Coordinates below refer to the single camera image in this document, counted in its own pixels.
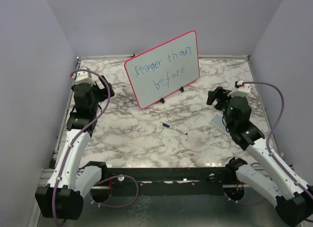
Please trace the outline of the pink framed whiteboard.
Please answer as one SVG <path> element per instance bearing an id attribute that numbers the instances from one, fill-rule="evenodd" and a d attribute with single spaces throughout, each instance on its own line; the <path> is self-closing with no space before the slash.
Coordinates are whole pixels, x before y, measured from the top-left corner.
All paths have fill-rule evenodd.
<path id="1" fill-rule="evenodd" d="M 140 109 L 160 101 L 200 77 L 197 33 L 191 30 L 125 61 Z"/>

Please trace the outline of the white blue whiteboard marker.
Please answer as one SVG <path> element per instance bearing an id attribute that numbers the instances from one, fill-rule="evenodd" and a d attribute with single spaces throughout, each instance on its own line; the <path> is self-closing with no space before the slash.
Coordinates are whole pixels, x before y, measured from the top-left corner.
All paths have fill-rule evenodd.
<path id="1" fill-rule="evenodd" d="M 167 124 L 167 123 L 163 123 L 162 125 L 163 125 L 164 127 L 166 127 L 166 128 L 175 130 L 175 131 L 177 131 L 177 132 L 179 132 L 179 133 L 182 133 L 182 134 L 184 134 L 184 135 L 188 135 L 187 132 L 185 132 L 185 131 L 183 131 L 183 130 L 180 130 L 180 129 L 177 129 L 177 128 L 175 128 L 175 127 L 173 127 L 173 126 L 171 126 L 171 125 L 169 125 L 169 124 Z"/>

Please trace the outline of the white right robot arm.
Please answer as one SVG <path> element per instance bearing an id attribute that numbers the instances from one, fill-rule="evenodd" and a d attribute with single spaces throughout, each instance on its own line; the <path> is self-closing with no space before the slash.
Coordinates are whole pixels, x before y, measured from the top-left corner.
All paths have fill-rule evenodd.
<path id="1" fill-rule="evenodd" d="M 214 101 L 215 109 L 223 113 L 222 121 L 232 140 L 250 154 L 269 175 L 265 177 L 252 169 L 243 159 L 227 164 L 225 179 L 241 181 L 268 200 L 280 219 L 295 227 L 313 213 L 313 187 L 298 176 L 282 158 L 267 145 L 267 139 L 251 121 L 247 92 L 229 91 L 217 87 L 208 92 L 207 105 Z"/>

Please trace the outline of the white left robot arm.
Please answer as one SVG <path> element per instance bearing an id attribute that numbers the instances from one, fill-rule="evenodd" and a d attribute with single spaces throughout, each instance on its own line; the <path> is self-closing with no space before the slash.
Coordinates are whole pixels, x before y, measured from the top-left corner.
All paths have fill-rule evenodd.
<path id="1" fill-rule="evenodd" d="M 78 175 L 83 152 L 88 145 L 101 113 L 100 103 L 114 97 L 111 83 L 101 75 L 102 89 L 87 77 L 75 83 L 74 106 L 67 120 L 67 134 L 64 148 L 53 174 L 45 186 L 37 187 L 35 198 L 45 218 L 77 220 L 83 210 L 84 198 L 94 184 L 107 182 L 107 166 L 104 162 L 87 163 Z"/>

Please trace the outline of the black whiteboard stand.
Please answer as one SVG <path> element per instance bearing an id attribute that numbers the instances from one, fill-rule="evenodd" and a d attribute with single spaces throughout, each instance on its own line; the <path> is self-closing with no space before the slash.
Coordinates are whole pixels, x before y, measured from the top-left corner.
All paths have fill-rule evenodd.
<path id="1" fill-rule="evenodd" d="M 182 92 L 184 92 L 184 87 L 181 87 L 178 90 L 174 91 L 173 93 L 161 98 L 158 102 L 161 104 L 164 104 L 166 100 L 168 100 L 169 98 L 173 98 L 174 96 L 177 96 L 178 94 L 181 94 Z"/>

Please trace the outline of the white grey small box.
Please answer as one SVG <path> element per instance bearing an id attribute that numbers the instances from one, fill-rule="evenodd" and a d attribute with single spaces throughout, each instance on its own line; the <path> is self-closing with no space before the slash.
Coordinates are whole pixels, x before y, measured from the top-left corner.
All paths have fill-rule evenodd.
<path id="1" fill-rule="evenodd" d="M 227 134 L 226 127 L 223 124 L 223 118 L 219 114 L 215 114 L 211 120 L 210 120 L 211 125 L 213 125 L 218 131 L 221 133 Z"/>

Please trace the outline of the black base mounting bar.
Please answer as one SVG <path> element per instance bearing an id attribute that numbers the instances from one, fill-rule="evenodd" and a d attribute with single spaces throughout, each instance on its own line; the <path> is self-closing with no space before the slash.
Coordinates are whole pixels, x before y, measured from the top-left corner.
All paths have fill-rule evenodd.
<path id="1" fill-rule="evenodd" d="M 181 168 L 108 168 L 105 162 L 90 161 L 78 169 L 81 175 L 89 166 L 100 167 L 103 184 L 96 184 L 91 193 L 102 197 L 213 195 L 235 189 L 240 183 L 233 165 L 225 167 Z"/>

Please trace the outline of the aluminium front rail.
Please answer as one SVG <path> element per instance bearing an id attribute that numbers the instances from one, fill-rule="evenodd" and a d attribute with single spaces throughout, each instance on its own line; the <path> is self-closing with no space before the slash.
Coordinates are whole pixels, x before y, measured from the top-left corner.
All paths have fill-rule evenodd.
<path id="1" fill-rule="evenodd" d="M 43 169 L 41 172 L 38 187 L 54 187 L 58 171 L 55 169 Z"/>

